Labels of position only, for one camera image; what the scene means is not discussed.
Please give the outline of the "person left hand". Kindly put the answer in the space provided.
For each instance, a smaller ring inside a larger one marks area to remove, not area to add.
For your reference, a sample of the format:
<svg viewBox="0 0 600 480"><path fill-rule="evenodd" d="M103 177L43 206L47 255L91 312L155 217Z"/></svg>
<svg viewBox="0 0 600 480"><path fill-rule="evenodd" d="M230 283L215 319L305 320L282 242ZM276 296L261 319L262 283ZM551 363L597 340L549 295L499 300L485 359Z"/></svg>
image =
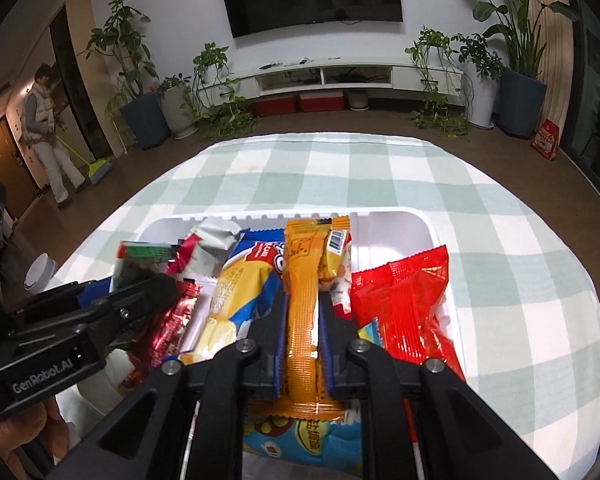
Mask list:
<svg viewBox="0 0 600 480"><path fill-rule="evenodd" d="M35 438L40 438L47 452L58 460L69 451L69 427L54 396L0 422L0 457L12 478L28 478L16 449Z"/></svg>

